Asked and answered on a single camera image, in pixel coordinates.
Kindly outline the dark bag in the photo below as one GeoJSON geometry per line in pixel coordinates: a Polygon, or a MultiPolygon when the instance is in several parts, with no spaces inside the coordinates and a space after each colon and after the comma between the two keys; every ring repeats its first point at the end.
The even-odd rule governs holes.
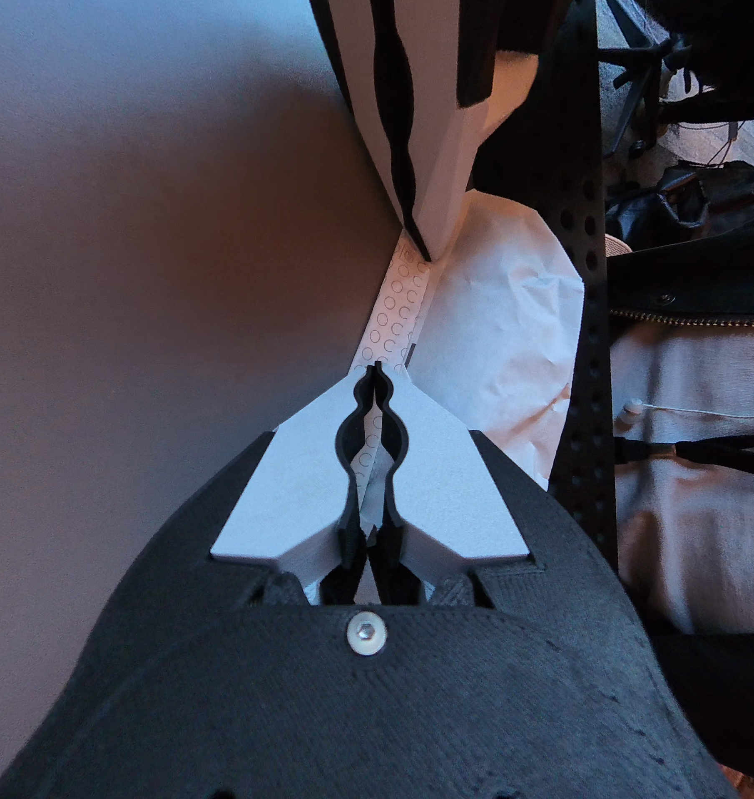
{"type": "Polygon", "coordinates": [[[617,183],[607,194],[605,231],[632,250],[682,243],[727,233],[754,219],[754,166],[679,161],[656,185],[617,183]]]}

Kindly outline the person's light grey clothing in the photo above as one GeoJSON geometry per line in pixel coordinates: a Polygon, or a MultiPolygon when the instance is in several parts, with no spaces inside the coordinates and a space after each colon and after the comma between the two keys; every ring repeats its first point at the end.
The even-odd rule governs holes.
{"type": "MultiPolygon", "coordinates": [[[[612,346],[616,434],[676,443],[754,434],[754,328],[634,325],[612,346]]],[[[681,632],[754,632],[754,475],[655,458],[616,468],[619,569],[681,632]]]]}

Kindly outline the person's dark zip jacket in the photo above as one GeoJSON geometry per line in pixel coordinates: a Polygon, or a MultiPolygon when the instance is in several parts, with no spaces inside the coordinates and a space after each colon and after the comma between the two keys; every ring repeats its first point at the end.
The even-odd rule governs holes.
{"type": "MultiPolygon", "coordinates": [[[[754,328],[754,222],[703,241],[614,257],[608,269],[617,341],[641,323],[754,328]]],[[[630,429],[643,408],[639,399],[625,404],[615,427],[630,429]]],[[[616,468],[677,458],[754,475],[754,434],[664,444],[616,436],[616,468]]],[[[689,720],[719,762],[754,777],[754,632],[681,632],[626,585],[689,720]]]]}

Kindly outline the black chair base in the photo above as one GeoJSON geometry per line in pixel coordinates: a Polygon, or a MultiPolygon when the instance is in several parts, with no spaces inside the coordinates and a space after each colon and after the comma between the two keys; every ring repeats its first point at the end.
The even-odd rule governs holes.
{"type": "Polygon", "coordinates": [[[605,157],[629,126],[629,158],[657,142],[665,125],[754,119],[754,2],[635,2],[665,31],[651,38],[622,2],[607,5],[625,48],[601,49],[600,62],[622,67],[613,85],[631,84],[605,157]]]}

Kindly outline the large white paper bag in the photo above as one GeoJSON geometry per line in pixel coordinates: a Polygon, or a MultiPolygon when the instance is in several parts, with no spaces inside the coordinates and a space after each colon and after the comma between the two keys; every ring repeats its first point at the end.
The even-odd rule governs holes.
{"type": "Polygon", "coordinates": [[[413,383],[549,486],[572,391],[584,285],[533,209],[470,191],[416,319],[413,383]]]}

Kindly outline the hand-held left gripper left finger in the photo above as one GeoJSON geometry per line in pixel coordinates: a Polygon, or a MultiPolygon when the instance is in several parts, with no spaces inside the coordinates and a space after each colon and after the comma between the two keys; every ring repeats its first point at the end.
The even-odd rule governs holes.
{"type": "Polygon", "coordinates": [[[211,548],[294,574],[312,603],[352,604],[366,564],[360,504],[378,450],[373,366],[279,425],[211,548]]]}

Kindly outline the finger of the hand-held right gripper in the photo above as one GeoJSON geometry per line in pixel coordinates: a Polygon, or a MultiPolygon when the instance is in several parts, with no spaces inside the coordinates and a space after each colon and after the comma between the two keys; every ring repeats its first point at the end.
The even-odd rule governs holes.
{"type": "Polygon", "coordinates": [[[396,22],[413,80],[413,219],[434,261],[451,238],[482,140],[498,4],[396,2],[396,22]]]}
{"type": "Polygon", "coordinates": [[[413,127],[411,67],[394,1],[330,1],[334,33],[359,132],[406,232],[426,260],[413,219],[416,181],[409,151],[413,127]]]}

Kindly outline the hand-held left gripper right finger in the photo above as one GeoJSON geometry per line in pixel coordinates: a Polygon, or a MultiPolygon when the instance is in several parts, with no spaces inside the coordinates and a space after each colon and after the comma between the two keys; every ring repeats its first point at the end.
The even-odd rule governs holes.
{"type": "Polygon", "coordinates": [[[416,605],[425,587],[530,551],[474,437],[398,373],[375,365],[382,412],[375,459],[375,583],[385,605],[416,605]]]}

